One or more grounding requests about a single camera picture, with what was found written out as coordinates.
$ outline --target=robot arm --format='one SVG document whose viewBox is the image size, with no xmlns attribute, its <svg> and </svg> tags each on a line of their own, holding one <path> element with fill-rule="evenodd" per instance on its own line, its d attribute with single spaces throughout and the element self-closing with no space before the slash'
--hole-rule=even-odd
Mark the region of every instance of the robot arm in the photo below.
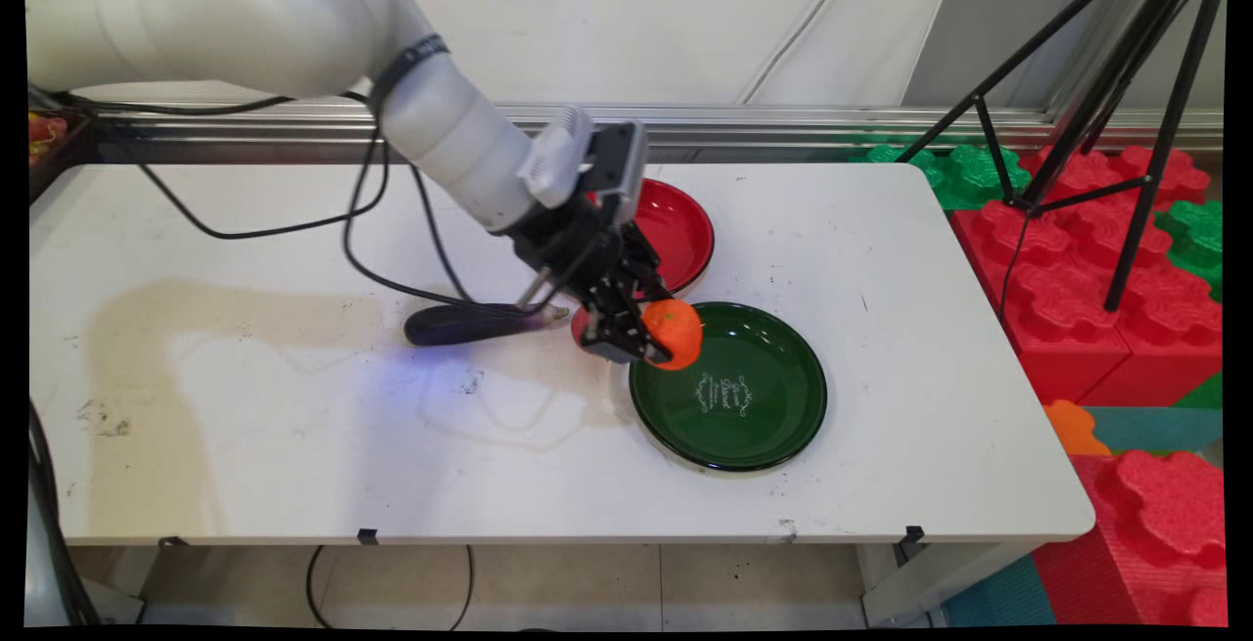
<svg viewBox="0 0 1253 641">
<path fill-rule="evenodd" d="M 484 229 L 514 239 L 539 273 L 534 289 L 566 277 L 589 312 L 585 351 L 670 359 L 634 300 L 637 289 L 665 294 L 633 222 L 642 125 L 593 133 L 583 110 L 566 109 L 531 140 L 461 75 L 413 0 L 44 0 L 26 13 L 26 60 L 45 91 L 219 79 L 332 96 L 367 76 L 386 140 Z"/>
</svg>

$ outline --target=eggplant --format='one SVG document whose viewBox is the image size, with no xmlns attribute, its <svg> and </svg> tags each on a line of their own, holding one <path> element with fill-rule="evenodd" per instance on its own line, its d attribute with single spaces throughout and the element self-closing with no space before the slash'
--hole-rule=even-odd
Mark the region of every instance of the eggplant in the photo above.
<svg viewBox="0 0 1253 641">
<path fill-rule="evenodd" d="M 509 303 L 486 305 L 506 310 L 514 308 Z M 534 310 L 534 303 L 528 310 Z M 544 307 L 544 310 L 534 315 L 499 315 L 472 307 L 430 307 L 408 315 L 405 320 L 405 338 L 420 347 L 459 346 L 459 343 L 500 338 L 505 334 L 530 333 L 533 329 L 546 328 L 569 314 L 570 309 L 551 305 Z"/>
</svg>

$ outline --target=black tripod leg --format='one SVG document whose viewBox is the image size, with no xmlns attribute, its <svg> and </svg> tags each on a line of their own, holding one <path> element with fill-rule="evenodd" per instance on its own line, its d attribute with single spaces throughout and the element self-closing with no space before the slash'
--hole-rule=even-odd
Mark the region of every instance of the black tripod leg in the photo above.
<svg viewBox="0 0 1253 641">
<path fill-rule="evenodd" d="M 984 136 L 987 138 L 987 151 L 996 164 L 996 175 L 1001 180 L 1001 192 L 1005 203 L 1014 199 L 1014 185 L 1010 182 L 1009 169 L 1005 168 L 1005 159 L 1001 155 L 1001 145 L 996 143 L 996 128 L 992 128 L 992 115 L 987 114 L 987 103 L 984 96 L 975 96 L 975 110 L 979 110 L 979 123 L 984 125 Z"/>
<path fill-rule="evenodd" d="M 935 138 L 940 136 L 940 133 L 944 133 L 945 129 L 949 129 L 949 125 L 954 124 L 955 119 L 959 119 L 959 116 L 965 114 L 966 110 L 970 110 L 970 106 L 975 103 L 975 96 L 985 96 L 985 94 L 989 93 L 997 83 L 1001 83 L 1001 79 L 1005 79 L 1011 70 L 1017 69 L 1020 63 L 1025 61 L 1026 58 L 1034 54 L 1041 44 L 1048 43 L 1050 36 L 1065 26 L 1068 21 L 1073 20 L 1073 18 L 1076 16 L 1079 11 L 1083 11 L 1083 9 L 1088 6 L 1088 3 L 1091 1 L 1093 0 L 1071 0 L 1070 4 L 1063 8 L 1061 11 L 1053 18 L 1053 20 L 1049 20 L 1048 25 L 1044 25 L 1044 29 L 1036 31 L 1036 34 L 1027 39 L 1026 43 L 1022 44 L 1015 53 L 1010 54 L 1010 58 L 1007 58 L 1002 65 L 996 66 L 996 70 L 994 70 L 992 74 L 989 74 L 987 79 L 984 79 L 982 83 L 976 85 L 974 91 L 962 96 L 962 100 L 957 103 L 952 110 L 949 110 L 947 114 L 941 116 L 938 123 L 931 125 L 931 129 L 927 129 L 927 131 L 923 133 L 917 141 L 913 141 L 912 145 L 910 145 L 910 149 L 902 151 L 902 154 L 896 158 L 897 163 L 908 163 L 910 159 L 913 159 L 913 155 L 917 155 L 918 151 L 925 149 L 926 145 L 935 141 Z"/>
<path fill-rule="evenodd" d="M 1088 93 L 1079 103 L 1074 116 L 1070 118 L 1070 123 L 1066 123 L 1061 133 L 1058 134 L 1058 140 L 1054 141 L 1048 159 L 1044 159 L 1039 172 L 1035 173 L 1035 178 L 1029 183 L 1026 190 L 1022 192 L 1022 199 L 1026 203 L 1044 203 L 1044 197 L 1053 189 L 1053 183 L 1056 182 L 1058 173 L 1061 172 L 1066 159 L 1070 159 L 1070 153 L 1078 145 L 1079 136 L 1088 129 L 1091 120 L 1095 119 L 1101 103 L 1108 100 L 1110 93 L 1114 91 L 1120 74 L 1126 69 L 1128 63 L 1131 61 L 1133 54 L 1136 53 L 1145 35 L 1149 34 L 1150 25 L 1158 20 L 1163 11 L 1172 11 L 1174 3 L 1178 3 L 1178 0 L 1144 0 L 1144 4 L 1140 5 L 1139 11 L 1135 13 L 1131 20 L 1131 25 L 1119 38 L 1118 44 L 1114 46 L 1114 53 L 1110 54 L 1109 60 L 1105 60 L 1105 65 L 1096 74 L 1096 79 L 1093 80 L 1091 88 L 1088 89 Z"/>
<path fill-rule="evenodd" d="M 1158 25 L 1154 25 L 1150 35 L 1140 45 L 1140 51 L 1136 51 L 1131 56 L 1131 63 L 1128 64 L 1126 70 L 1123 74 L 1123 79 L 1119 80 L 1118 88 L 1114 88 L 1114 93 L 1110 95 L 1109 101 L 1105 103 L 1105 110 L 1101 110 L 1100 115 L 1096 115 L 1096 123 L 1093 123 L 1091 128 L 1088 129 L 1083 146 L 1079 146 L 1079 154 L 1091 154 L 1093 146 L 1096 146 L 1096 141 L 1100 140 L 1101 133 L 1105 133 L 1105 125 L 1109 124 L 1110 119 L 1113 119 L 1114 110 L 1118 109 L 1119 103 L 1123 103 L 1123 94 L 1126 93 L 1128 88 L 1131 88 L 1131 80 L 1135 79 L 1135 75 L 1140 71 L 1140 66 L 1144 65 L 1145 60 L 1148 60 L 1149 54 L 1153 53 L 1153 49 L 1162 40 L 1162 36 L 1167 34 L 1167 30 L 1169 30 L 1174 24 L 1175 18 L 1179 16 L 1179 11 L 1183 10 L 1187 3 L 1188 0 L 1179 0 L 1168 16 L 1165 16 L 1165 13 L 1163 11 L 1164 20 L 1160 20 Z"/>
<path fill-rule="evenodd" d="M 1179 65 L 1179 75 L 1170 91 L 1170 101 L 1167 103 L 1167 114 L 1158 131 L 1158 141 L 1154 143 L 1153 155 L 1149 159 L 1149 182 L 1140 190 L 1140 197 L 1136 199 L 1135 213 L 1131 214 L 1131 225 L 1126 229 L 1123 253 L 1119 254 L 1118 267 L 1114 270 L 1114 280 L 1111 280 L 1109 294 L 1105 297 L 1105 310 L 1115 312 L 1119 303 L 1123 302 L 1123 292 L 1126 289 L 1126 277 L 1131 274 L 1131 263 L 1135 262 L 1135 254 L 1140 249 L 1140 239 L 1149 222 L 1149 213 L 1153 209 L 1153 199 L 1158 194 L 1158 187 L 1162 183 L 1162 174 L 1167 168 L 1167 156 L 1170 155 L 1170 146 L 1179 129 L 1183 106 L 1188 103 L 1188 94 L 1192 91 L 1192 84 L 1197 79 L 1197 69 L 1200 69 L 1200 56 L 1205 53 L 1205 43 L 1209 39 L 1209 31 L 1213 29 L 1218 15 L 1218 4 L 1219 0 L 1202 0 L 1200 11 L 1197 13 L 1197 21 L 1192 26 L 1192 35 L 1188 38 L 1188 48 L 1183 53 L 1183 61 Z"/>
</svg>

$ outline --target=orange fruit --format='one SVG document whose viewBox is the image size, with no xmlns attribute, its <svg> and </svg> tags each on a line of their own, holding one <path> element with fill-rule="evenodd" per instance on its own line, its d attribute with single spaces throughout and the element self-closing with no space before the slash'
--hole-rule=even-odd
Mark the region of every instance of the orange fruit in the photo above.
<svg viewBox="0 0 1253 641">
<path fill-rule="evenodd" d="M 659 368 L 683 369 L 700 357 L 700 315 L 688 303 L 677 298 L 649 303 L 644 309 L 644 326 L 674 356 L 668 363 L 654 363 Z"/>
</svg>

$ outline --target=floor tile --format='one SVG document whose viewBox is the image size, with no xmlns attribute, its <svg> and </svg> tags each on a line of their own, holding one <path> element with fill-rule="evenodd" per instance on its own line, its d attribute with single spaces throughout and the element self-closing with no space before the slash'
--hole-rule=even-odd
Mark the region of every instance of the floor tile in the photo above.
<svg viewBox="0 0 1253 641">
<path fill-rule="evenodd" d="M 144 586 L 143 623 L 296 626 L 317 622 L 304 600 L 312 546 L 162 548 Z M 318 563 L 315 590 L 326 582 Z"/>
<path fill-rule="evenodd" d="M 865 628 L 852 546 L 662 546 L 665 631 Z"/>
<path fill-rule="evenodd" d="M 315 598 L 338 628 L 447 630 L 470 581 L 465 546 L 328 547 L 322 565 L 328 578 Z"/>
<path fill-rule="evenodd" d="M 86 580 L 99 582 L 109 571 L 117 548 L 113 546 L 70 546 L 70 560 L 74 570 Z"/>
<path fill-rule="evenodd" d="M 466 631 L 659 631 L 655 546 L 477 546 Z"/>
</svg>

